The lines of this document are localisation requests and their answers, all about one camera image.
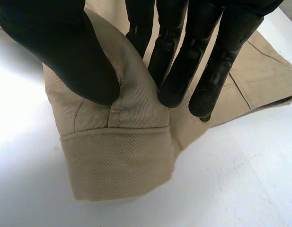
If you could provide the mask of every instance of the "black robotic finger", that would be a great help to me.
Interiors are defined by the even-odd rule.
[[[157,0],[160,29],[148,70],[158,88],[170,70],[183,30],[187,5],[187,0]]]
[[[2,1],[0,25],[74,93],[109,105],[119,96],[119,84],[84,5],[84,0]]]
[[[155,0],[125,0],[130,30],[126,37],[143,58],[149,44]]]
[[[209,119],[241,47],[263,20],[248,10],[225,9],[215,47],[189,103],[194,116],[204,121]]]
[[[164,106],[174,108],[182,102],[222,11],[207,1],[189,1],[183,45],[159,91]]]

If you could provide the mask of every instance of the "robotic hand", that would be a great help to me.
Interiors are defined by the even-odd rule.
[[[169,108],[183,100],[221,17],[215,46],[189,103],[203,122],[210,119],[227,75],[243,44],[283,0],[157,0],[159,36],[148,70],[159,88],[160,102]],[[126,35],[143,57],[153,25],[155,0],[126,0],[130,31]],[[186,35],[172,61],[188,9]]]
[[[283,0],[157,0],[160,31],[149,64],[167,107],[178,106],[197,70],[219,18],[215,47],[189,103],[190,112],[208,121],[229,70],[244,42]],[[155,0],[125,0],[126,35],[143,57],[153,26]],[[109,105],[119,84],[92,24],[85,0],[0,0],[5,32],[49,66],[76,94]],[[173,61],[188,9],[186,35]]]
[[[0,0],[0,25],[74,93],[109,105],[119,96],[118,80],[84,6],[85,0]]]

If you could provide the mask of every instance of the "white table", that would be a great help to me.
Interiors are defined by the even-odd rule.
[[[279,9],[259,31],[292,63]],[[292,105],[210,129],[144,197],[75,201],[41,64],[0,38],[0,227],[292,227]]]

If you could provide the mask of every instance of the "fabric fold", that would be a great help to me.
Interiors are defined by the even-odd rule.
[[[216,28],[184,101],[175,109],[165,108],[158,101],[158,90],[146,63],[123,35],[129,28],[124,1],[110,0],[107,4],[110,10],[102,0],[89,0],[85,11],[116,70],[121,86],[118,100],[111,106],[86,100],[70,91],[44,65],[46,93],[77,200],[142,196],[170,180],[180,153],[210,127],[292,101],[291,64],[255,32],[230,71],[212,119],[204,123],[192,116],[188,101],[213,48]],[[158,30],[156,23],[145,62]]]

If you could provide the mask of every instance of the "stitching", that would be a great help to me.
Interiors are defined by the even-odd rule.
[[[119,72],[119,84],[120,84],[120,94],[119,94],[119,109],[117,110],[118,111],[118,122],[117,122],[117,127],[119,128],[120,125],[121,125],[121,110],[122,110],[122,93],[123,93],[123,80],[124,80],[124,74],[121,70],[121,67],[120,65],[117,63],[117,61],[114,59],[113,56],[111,56],[108,51],[103,47],[101,46],[101,48],[103,49],[106,57],[108,58],[108,60],[110,61],[110,63],[112,64],[112,66],[114,67],[115,69],[115,72],[118,73]],[[109,122],[110,122],[110,116],[111,116],[111,110],[112,110],[112,106],[110,108],[110,111],[109,111],[109,120],[108,120],[108,125],[109,125]]]
[[[159,132],[144,132],[143,130],[150,130],[150,129],[153,129],[153,130],[167,130],[169,128],[168,131],[159,131]],[[166,133],[166,132],[170,132],[170,126],[164,126],[164,127],[153,127],[153,128],[117,128],[117,127],[110,127],[110,128],[96,128],[96,129],[88,129],[88,130],[82,130],[82,131],[75,131],[75,132],[70,132],[70,133],[67,133],[67,134],[64,134],[64,135],[61,135],[61,140],[62,139],[65,139],[65,137],[72,137],[72,136],[75,136],[77,133],[82,133],[82,132],[89,132],[89,131],[95,131],[95,130],[112,130],[112,129],[117,129],[117,130],[138,130],[138,131],[135,131],[134,134],[155,134],[155,133]]]
[[[74,124],[73,124],[73,131],[74,131],[74,132],[76,132],[76,131],[75,131],[75,122],[76,122],[76,118],[77,118],[77,116],[78,116],[79,110],[80,110],[81,106],[83,105],[84,101],[85,101],[85,98],[83,98],[83,101],[81,102],[81,104],[80,104],[80,106],[78,107],[78,110],[77,110],[77,112],[75,113],[75,116],[74,116]]]
[[[262,55],[264,55],[264,56],[266,56],[266,57],[268,57],[268,58],[272,58],[273,60],[275,60],[275,61],[277,61],[277,62],[279,62],[279,63],[281,63],[281,64],[283,64],[283,65],[285,65],[288,69],[290,69],[290,67],[289,66],[287,66],[286,64],[284,64],[284,63],[282,63],[280,60],[277,60],[276,58],[274,58],[274,57],[271,57],[271,56],[269,56],[269,55],[267,55],[267,54],[265,54],[265,53],[263,53],[263,52],[261,52],[259,49],[257,49],[252,43],[250,43],[250,41],[248,40],[248,43],[251,45],[251,46],[253,46],[253,48],[255,49],[255,50],[257,50],[258,52],[260,52]]]

